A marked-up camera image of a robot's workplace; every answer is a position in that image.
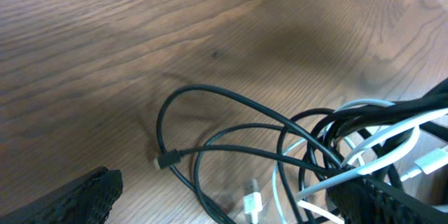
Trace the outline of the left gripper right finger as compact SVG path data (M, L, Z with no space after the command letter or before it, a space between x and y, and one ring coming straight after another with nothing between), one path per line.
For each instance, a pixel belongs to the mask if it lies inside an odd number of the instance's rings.
M447 214L371 176L327 189L350 224L447 224Z

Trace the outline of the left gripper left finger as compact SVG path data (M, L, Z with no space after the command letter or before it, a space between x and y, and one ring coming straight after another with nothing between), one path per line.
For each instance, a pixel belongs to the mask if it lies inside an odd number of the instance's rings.
M104 224L123 193L120 170L98 167L1 217L2 223Z

